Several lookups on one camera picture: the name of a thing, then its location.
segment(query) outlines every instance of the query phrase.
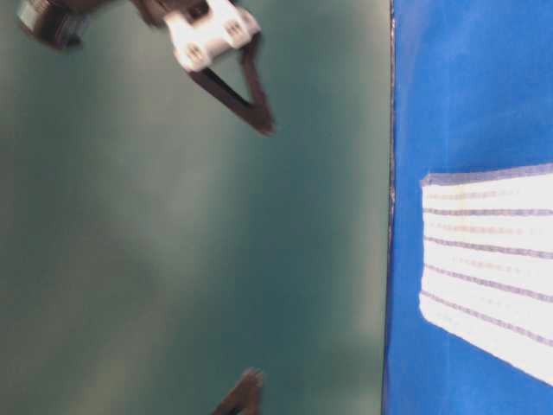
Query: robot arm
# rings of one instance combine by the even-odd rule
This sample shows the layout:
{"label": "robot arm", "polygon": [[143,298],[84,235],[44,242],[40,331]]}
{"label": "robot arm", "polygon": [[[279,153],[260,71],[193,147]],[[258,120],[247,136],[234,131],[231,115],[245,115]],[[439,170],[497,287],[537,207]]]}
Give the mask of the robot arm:
{"label": "robot arm", "polygon": [[[40,42],[64,50],[80,45],[86,20],[113,0],[23,0],[22,27]],[[273,119],[255,67],[261,40],[256,19],[233,0],[131,0],[152,27],[167,27],[175,58],[192,80],[257,131],[268,134]],[[210,66],[231,50],[241,66],[251,102],[235,93]]]}

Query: striped towel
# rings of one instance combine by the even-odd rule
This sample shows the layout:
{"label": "striped towel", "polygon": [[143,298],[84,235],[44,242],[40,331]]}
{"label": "striped towel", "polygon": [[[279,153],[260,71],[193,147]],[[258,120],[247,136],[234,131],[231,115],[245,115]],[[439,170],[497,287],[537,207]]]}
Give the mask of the striped towel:
{"label": "striped towel", "polygon": [[423,180],[429,322],[553,386],[553,164]]}

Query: blue cloth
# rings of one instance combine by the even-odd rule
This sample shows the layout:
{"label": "blue cloth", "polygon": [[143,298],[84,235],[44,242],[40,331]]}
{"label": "blue cloth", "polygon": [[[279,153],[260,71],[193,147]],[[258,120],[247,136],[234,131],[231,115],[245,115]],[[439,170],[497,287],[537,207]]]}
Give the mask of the blue cloth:
{"label": "blue cloth", "polygon": [[395,20],[384,412],[553,413],[553,387],[425,322],[417,297],[421,179],[553,162],[553,3],[396,0]]}

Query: green surface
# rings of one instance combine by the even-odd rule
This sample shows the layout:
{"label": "green surface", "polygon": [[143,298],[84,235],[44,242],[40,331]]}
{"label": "green surface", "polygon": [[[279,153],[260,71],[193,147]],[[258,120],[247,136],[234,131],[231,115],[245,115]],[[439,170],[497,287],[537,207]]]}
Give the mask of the green surface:
{"label": "green surface", "polygon": [[206,414],[247,367],[266,414],[378,413],[389,6],[285,4],[244,1],[268,138],[130,4],[69,55],[0,4],[0,413]]}

